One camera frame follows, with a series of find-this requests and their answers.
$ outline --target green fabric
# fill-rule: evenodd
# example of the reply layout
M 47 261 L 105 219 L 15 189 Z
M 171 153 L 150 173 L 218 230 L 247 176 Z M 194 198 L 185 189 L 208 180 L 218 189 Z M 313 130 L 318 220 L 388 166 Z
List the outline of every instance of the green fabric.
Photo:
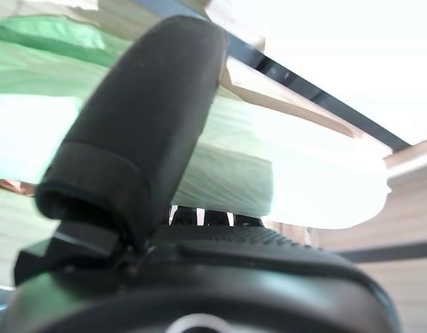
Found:
M 0 21 L 0 40 L 110 67 L 131 42 L 66 17 L 11 17 Z

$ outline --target wood paneling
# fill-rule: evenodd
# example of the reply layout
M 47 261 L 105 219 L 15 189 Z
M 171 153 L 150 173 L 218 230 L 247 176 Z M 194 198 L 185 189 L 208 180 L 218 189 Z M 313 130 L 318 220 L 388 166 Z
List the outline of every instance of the wood paneling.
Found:
M 58 223 L 37 212 L 33 198 L 0 189 L 0 284 L 13 285 L 19 250 L 51 236 Z
M 404 333 L 427 333 L 427 259 L 358 266 L 395 301 Z

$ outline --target black plastic part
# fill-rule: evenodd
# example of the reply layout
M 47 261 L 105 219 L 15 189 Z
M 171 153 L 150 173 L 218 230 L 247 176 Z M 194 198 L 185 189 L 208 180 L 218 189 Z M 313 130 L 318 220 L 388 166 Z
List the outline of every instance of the black plastic part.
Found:
M 197 225 L 197 209 L 178 206 L 173 214 L 172 225 Z
M 244 216 L 244 215 L 234 215 L 234 225 L 237 226 L 252 226 L 252 227 L 263 227 L 263 222 L 261 219 L 256 217 Z
M 223 30 L 190 17 L 135 42 L 59 147 L 35 195 L 41 213 L 102 223 L 141 249 L 202 132 L 225 49 Z
M 229 226 L 229 218 L 226 212 L 206 210 L 204 212 L 204 225 L 226 225 Z
M 76 221 L 61 222 L 51 239 L 19 252 L 15 264 L 15 285 L 58 268 L 113 267 L 121 243 L 115 232 Z
M 391 262 L 427 258 L 427 241 L 338 253 L 351 262 Z
M 156 258 L 156 250 L 149 255 Z M 323 269 L 301 274 L 291 271 L 288 260 L 284 269 L 275 269 L 251 257 L 247 266 L 210 258 L 215 261 L 195 262 L 187 249 L 174 246 L 162 258 L 167 260 L 144 262 L 135 271 L 38 275 L 17 291 L 0 333 L 165 332 L 175 319 L 194 312 L 260 332 L 399 332 L 378 295 L 352 278 L 359 273 L 350 273 L 350 265 L 341 269 L 350 273 L 347 278 L 333 275 L 332 264 L 327 275 Z M 49 296 L 40 297 L 40 290 Z

